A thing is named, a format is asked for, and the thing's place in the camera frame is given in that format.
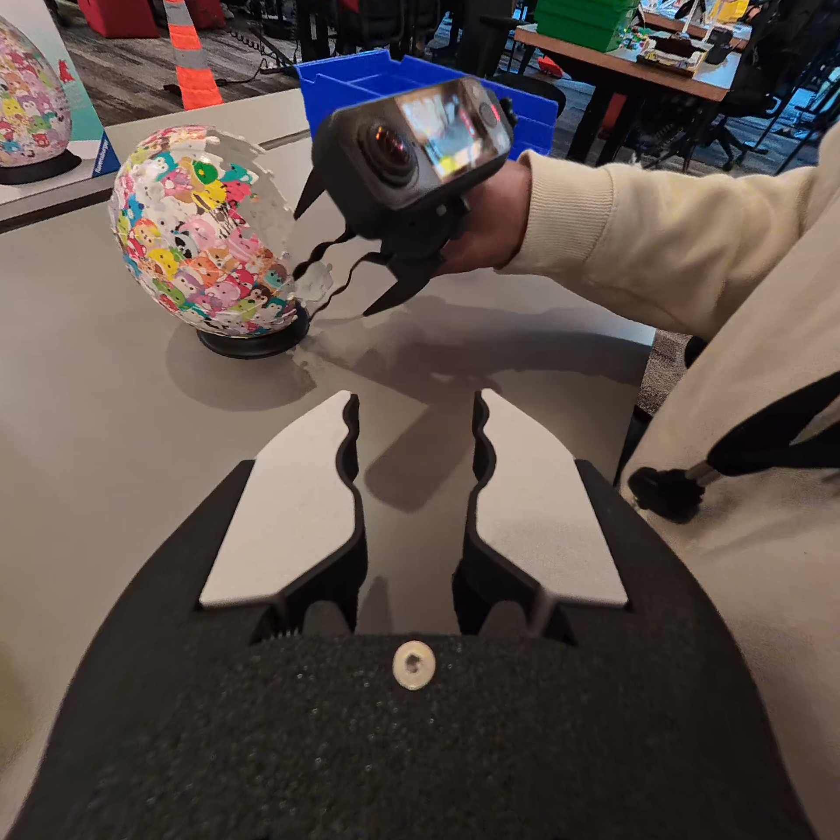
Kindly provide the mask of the orange plastic object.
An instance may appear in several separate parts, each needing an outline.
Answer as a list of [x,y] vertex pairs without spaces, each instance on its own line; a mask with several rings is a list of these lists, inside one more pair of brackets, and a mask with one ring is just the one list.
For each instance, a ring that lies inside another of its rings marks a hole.
[[186,2],[163,1],[163,7],[184,109],[198,110],[223,104]]

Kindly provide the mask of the person's right hand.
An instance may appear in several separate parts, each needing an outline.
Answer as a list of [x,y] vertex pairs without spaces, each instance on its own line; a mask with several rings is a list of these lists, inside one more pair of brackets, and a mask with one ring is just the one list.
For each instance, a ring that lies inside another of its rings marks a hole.
[[496,270],[510,263],[527,232],[531,192],[530,168],[517,161],[507,161],[498,173],[469,191],[465,227],[444,247],[437,275]]

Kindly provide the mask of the black ball stand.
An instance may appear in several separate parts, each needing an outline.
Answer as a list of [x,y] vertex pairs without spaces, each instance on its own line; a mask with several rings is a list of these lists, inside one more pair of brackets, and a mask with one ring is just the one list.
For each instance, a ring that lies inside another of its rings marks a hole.
[[258,361],[292,351],[309,332],[310,314],[297,304],[296,318],[283,329],[265,335],[226,337],[197,330],[200,343],[211,352],[227,359]]

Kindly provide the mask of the black office chair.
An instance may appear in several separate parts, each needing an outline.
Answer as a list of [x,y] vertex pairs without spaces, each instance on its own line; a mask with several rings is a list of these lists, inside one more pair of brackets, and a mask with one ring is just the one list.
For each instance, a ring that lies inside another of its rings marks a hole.
[[744,162],[757,145],[739,141],[732,119],[770,119],[790,100],[795,83],[838,36],[838,1],[767,2],[751,23],[731,88],[720,105],[716,139],[726,162],[724,172]]

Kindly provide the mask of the green plastic bin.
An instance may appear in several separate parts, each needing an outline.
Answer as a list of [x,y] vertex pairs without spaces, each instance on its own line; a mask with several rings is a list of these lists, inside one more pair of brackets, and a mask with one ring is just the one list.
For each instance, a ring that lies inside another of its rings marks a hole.
[[537,32],[606,53],[617,49],[636,15],[638,1],[538,1]]

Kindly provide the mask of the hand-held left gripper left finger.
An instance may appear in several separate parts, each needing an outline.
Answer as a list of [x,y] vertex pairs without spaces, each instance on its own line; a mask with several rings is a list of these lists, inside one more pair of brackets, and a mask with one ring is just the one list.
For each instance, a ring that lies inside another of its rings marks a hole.
[[327,563],[362,548],[360,400],[339,391],[257,454],[200,594],[212,608],[285,602]]

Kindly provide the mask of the person's right forearm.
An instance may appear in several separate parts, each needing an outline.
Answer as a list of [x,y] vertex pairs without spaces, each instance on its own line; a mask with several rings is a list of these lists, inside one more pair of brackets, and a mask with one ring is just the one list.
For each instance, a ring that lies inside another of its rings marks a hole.
[[501,273],[547,277],[616,315],[710,341],[755,291],[794,298],[804,256],[837,257],[839,129],[781,175],[591,168],[527,152],[526,234]]

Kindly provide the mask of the red plastic bin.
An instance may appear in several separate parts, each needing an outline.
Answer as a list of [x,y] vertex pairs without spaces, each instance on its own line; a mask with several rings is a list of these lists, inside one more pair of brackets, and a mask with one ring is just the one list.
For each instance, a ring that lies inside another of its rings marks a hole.
[[[77,1],[88,26],[106,39],[157,39],[166,26],[155,16],[165,2]],[[226,29],[227,21],[218,1],[185,1],[196,30]]]

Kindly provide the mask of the wooden desk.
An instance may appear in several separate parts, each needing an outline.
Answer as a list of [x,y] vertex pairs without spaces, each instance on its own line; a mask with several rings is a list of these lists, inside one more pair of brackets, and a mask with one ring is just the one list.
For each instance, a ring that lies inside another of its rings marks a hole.
[[541,35],[530,25],[517,27],[513,37],[518,44],[551,56],[572,79],[625,96],[664,89],[707,102],[721,102],[732,88],[742,58],[739,52],[733,51],[719,65],[709,66],[704,62],[693,77],[687,77],[637,62],[636,49],[602,53]]

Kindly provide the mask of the blue plastic bin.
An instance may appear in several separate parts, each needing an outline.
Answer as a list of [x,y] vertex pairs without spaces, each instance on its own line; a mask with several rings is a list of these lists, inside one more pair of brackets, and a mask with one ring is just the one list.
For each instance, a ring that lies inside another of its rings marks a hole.
[[[314,138],[320,124],[335,110],[379,98],[430,87],[462,77],[463,72],[424,59],[391,58],[385,49],[303,62],[297,67],[304,109]],[[501,73],[481,83],[498,99],[509,98],[518,118],[509,154],[524,151],[548,155],[565,97],[554,84],[535,77]]]

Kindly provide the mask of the colourful puzzle ball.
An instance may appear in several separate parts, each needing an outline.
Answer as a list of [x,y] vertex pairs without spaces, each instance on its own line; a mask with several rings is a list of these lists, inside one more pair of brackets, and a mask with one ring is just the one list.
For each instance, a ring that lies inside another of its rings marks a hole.
[[334,286],[320,258],[294,277],[295,219],[264,155],[215,127],[171,127],[141,141],[115,178],[110,225],[129,272],[203,340],[302,327]]

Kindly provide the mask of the beige hoodie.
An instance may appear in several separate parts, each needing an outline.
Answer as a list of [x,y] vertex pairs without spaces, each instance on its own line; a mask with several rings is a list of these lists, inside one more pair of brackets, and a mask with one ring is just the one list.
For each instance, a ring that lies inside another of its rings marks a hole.
[[[763,280],[666,398],[628,468],[689,468],[759,410],[838,373],[838,226]],[[721,478],[687,524],[647,521],[747,660],[820,838],[838,838],[838,442],[826,466]]]

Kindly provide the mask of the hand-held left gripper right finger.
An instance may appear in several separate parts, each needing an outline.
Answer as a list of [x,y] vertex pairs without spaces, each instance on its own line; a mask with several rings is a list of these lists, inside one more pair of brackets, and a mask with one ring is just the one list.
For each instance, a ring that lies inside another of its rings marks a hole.
[[571,451],[498,393],[475,395],[458,575],[486,604],[624,609],[628,596]]

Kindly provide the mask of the puzzle box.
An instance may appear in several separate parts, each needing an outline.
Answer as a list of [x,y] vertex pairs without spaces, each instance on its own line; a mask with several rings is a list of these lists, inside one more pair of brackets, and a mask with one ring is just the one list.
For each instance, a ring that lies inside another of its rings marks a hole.
[[47,3],[2,1],[2,203],[118,168]]

